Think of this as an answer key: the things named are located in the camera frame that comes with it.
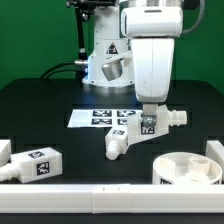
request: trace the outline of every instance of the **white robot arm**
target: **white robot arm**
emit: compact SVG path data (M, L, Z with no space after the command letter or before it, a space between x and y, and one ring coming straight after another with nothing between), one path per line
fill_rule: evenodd
M181 3L176 1L170 6L170 1L160 1L158 6L147 6L136 0L136 7L126 8L121 14L121 31L130 39L136 97L143 103L146 127L155 126L157 104L164 102L168 94L173 37L182 32Z

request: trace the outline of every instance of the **black table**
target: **black table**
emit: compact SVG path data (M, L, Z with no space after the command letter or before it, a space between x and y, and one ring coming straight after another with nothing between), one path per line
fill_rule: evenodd
M13 153L52 147L63 154L63 175L35 184L150 184L153 160L168 152L204 155L208 140L224 144L224 95L200 81L173 81L165 102L186 110L188 124L170 134L129 148L116 161L105 157L108 128L67 128L73 109L141 109L135 94L85 92L68 79L19 79L0 91L0 139L10 139ZM16 179L3 182L20 184ZM45 214L4 215L9 223L218 223L222 214Z

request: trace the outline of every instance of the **green wall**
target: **green wall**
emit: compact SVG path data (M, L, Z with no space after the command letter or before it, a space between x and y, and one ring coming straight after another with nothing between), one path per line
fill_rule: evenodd
M65 2L0 0L0 88L17 78L37 78L77 57L74 9L67 9ZM207 81L224 93L223 12L224 1L207 0L203 24L176 40L173 79ZM185 12L184 26L190 27L197 15L198 10ZM84 30L90 53L93 21Z

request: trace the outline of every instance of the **white plastic object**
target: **white plastic object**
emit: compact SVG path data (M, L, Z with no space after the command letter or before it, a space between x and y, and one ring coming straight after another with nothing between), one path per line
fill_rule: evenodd
M224 170L224 146L218 140L207 141L205 155L216 161Z
M7 164L11 155L11 141L0 140L0 167Z
M125 154L128 149L127 127L112 127L105 137L106 156L110 160L115 160L120 154Z
M0 185L0 213L223 213L223 185Z
M178 37L182 26L180 7L132 7L121 13L121 32L129 38Z
M186 111L169 111L166 105L158 107L155 127L145 127L143 125L142 113L128 116L128 145L168 134L169 126L185 125L186 123Z
M201 156L192 156L188 160L188 171L207 175L210 169L210 159Z
M22 183L62 174L62 155L48 147L11 155L11 164L0 168L0 181L13 177Z
M167 153L153 162L153 184L214 185L221 184L221 179L220 165L198 154Z
M131 50L138 101L164 102L170 85L174 39L132 39Z

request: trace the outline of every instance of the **round white container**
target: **round white container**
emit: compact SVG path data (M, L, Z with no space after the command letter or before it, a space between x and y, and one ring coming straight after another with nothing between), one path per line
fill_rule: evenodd
M198 154L175 152L153 162L153 184L221 184L222 168Z

